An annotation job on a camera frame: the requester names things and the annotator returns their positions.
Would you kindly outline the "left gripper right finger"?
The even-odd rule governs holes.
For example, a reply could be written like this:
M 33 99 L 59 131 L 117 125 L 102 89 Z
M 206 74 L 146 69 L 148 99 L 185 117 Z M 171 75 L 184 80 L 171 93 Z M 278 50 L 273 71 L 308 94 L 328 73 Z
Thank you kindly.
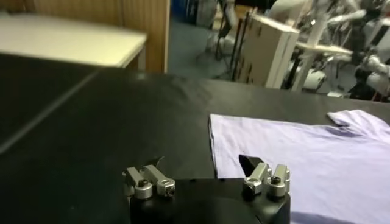
M 239 163 L 245 174 L 243 196 L 254 198 L 265 193 L 271 198 L 281 198 L 290 192 L 290 170 L 278 164 L 272 171 L 270 165 L 258 157 L 239 155 Z

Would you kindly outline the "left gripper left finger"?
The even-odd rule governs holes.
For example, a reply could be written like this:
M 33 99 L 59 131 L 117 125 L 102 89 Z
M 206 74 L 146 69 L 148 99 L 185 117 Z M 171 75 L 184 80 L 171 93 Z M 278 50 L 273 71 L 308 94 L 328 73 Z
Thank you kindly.
M 167 177 L 158 165 L 163 156 L 149 160 L 144 166 L 127 167 L 122 172 L 123 189 L 126 199 L 148 200 L 154 195 L 173 198 L 176 194 L 176 182 Z

